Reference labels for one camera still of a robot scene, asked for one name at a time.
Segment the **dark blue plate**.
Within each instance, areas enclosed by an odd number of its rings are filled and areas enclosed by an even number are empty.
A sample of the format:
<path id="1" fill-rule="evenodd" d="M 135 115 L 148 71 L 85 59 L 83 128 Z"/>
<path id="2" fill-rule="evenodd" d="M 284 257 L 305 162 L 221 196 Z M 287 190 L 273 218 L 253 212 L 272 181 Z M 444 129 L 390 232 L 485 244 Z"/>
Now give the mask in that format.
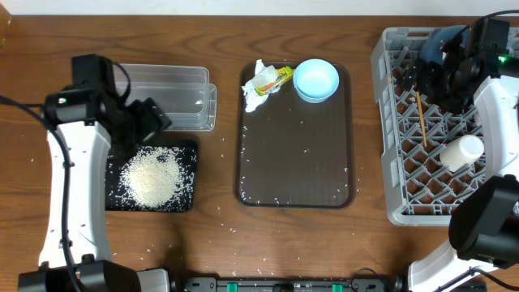
<path id="1" fill-rule="evenodd" d="M 467 30 L 461 34 L 462 41 L 458 47 L 450 49 L 447 53 L 442 50 L 443 45 L 446 45 L 462 29 L 463 26 L 436 28 L 422 46 L 417 60 L 423 63 L 433 62 L 438 65 L 443 65 L 447 59 L 452 62 L 463 61 L 465 59 L 465 45 L 469 35 Z"/>

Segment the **cream white cup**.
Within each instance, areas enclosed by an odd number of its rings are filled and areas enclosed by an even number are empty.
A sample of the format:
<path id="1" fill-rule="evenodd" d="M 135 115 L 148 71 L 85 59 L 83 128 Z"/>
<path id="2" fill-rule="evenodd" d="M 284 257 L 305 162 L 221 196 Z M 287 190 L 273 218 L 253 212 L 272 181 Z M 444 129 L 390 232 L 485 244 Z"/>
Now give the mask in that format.
<path id="1" fill-rule="evenodd" d="M 484 153 L 483 141 L 475 135 L 463 135 L 450 142 L 440 154 L 440 162 L 449 171 L 459 169 L 476 162 Z"/>

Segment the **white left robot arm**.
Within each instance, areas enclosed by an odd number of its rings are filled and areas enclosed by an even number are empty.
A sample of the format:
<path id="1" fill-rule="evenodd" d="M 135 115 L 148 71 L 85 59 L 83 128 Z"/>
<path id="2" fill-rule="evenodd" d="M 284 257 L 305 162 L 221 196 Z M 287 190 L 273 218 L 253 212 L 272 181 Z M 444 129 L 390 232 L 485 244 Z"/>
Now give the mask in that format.
<path id="1" fill-rule="evenodd" d="M 45 98 L 32 116 L 47 130 L 52 158 L 49 224 L 35 272 L 20 291 L 168 291 L 165 268 L 137 272 L 115 264 L 105 226 L 105 167 L 111 152 L 129 157 L 170 120 L 147 98 L 119 93 L 115 62 L 87 54 L 71 59 L 72 83 Z"/>

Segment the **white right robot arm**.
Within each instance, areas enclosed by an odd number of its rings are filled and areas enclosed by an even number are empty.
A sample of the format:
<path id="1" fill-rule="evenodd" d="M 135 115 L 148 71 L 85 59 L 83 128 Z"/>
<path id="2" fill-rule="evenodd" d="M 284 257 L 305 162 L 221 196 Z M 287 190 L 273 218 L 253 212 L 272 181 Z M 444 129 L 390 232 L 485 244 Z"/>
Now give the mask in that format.
<path id="1" fill-rule="evenodd" d="M 399 85 L 451 113 L 473 105 L 483 127 L 485 182 L 454 211 L 448 240 L 408 267 L 404 291 L 451 291 L 518 262 L 518 59 L 507 49 L 510 23 L 485 15 L 431 36 Z"/>

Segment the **grey dishwasher rack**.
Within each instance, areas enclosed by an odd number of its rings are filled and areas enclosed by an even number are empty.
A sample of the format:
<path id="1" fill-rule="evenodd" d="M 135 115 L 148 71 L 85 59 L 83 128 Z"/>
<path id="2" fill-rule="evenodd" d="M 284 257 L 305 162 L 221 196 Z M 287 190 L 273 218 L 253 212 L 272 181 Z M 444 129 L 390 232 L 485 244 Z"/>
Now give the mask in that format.
<path id="1" fill-rule="evenodd" d="M 463 135 L 475 135 L 483 141 L 476 108 L 471 105 L 453 114 L 420 93 L 427 134 L 424 148 L 416 92 L 399 85 L 405 68 L 417 58 L 434 30 L 387 28 L 371 53 L 375 101 L 382 123 L 386 210 L 394 225 L 446 226 L 454 210 L 486 180 L 485 151 L 476 162 L 456 172 L 440 162 L 446 146 Z M 507 49 L 518 58 L 518 31 L 511 25 Z"/>

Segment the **clear plastic bin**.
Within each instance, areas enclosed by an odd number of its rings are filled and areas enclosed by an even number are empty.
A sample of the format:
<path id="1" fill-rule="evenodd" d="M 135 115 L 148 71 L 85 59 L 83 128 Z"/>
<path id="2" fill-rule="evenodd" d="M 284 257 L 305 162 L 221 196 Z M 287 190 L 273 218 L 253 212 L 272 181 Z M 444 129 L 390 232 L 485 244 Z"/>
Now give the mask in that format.
<path id="1" fill-rule="evenodd" d="M 167 116 L 169 131 L 211 131 L 216 124 L 217 87 L 205 67 L 123 63 L 114 68 L 118 93 L 127 85 L 135 100 L 152 98 Z"/>

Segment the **crumpled plastic snack wrapper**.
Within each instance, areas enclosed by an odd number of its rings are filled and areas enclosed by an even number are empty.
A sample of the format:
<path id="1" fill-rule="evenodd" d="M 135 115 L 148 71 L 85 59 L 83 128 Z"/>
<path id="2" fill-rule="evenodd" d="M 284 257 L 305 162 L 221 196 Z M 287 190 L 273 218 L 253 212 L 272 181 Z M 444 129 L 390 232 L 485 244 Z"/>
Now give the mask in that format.
<path id="1" fill-rule="evenodd" d="M 278 92 L 281 87 L 290 81 L 295 69 L 285 66 L 275 68 L 274 65 L 265 66 L 262 59 L 255 62 L 254 76 L 243 86 L 247 113 L 255 111 L 268 97 Z"/>

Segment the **dark brown serving tray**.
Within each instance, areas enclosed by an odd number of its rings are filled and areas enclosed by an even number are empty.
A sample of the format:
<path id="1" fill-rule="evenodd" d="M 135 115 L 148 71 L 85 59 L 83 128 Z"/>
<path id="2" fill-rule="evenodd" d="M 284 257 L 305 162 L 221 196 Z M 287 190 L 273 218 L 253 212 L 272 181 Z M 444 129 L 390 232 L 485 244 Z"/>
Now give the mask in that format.
<path id="1" fill-rule="evenodd" d="M 350 206 L 356 196 L 350 75 L 336 65 L 338 89 L 309 103 L 287 82 L 254 111 L 238 100 L 234 195 L 249 207 Z"/>

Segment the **light blue bowl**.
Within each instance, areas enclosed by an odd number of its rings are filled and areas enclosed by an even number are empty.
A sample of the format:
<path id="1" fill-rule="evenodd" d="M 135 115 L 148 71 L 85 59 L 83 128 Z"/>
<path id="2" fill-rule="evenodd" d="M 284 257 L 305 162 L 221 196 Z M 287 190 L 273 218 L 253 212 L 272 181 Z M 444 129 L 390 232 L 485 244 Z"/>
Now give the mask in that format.
<path id="1" fill-rule="evenodd" d="M 340 83 L 338 70 L 323 59 L 309 59 L 297 65 L 293 83 L 296 93 L 308 103 L 326 101 Z"/>

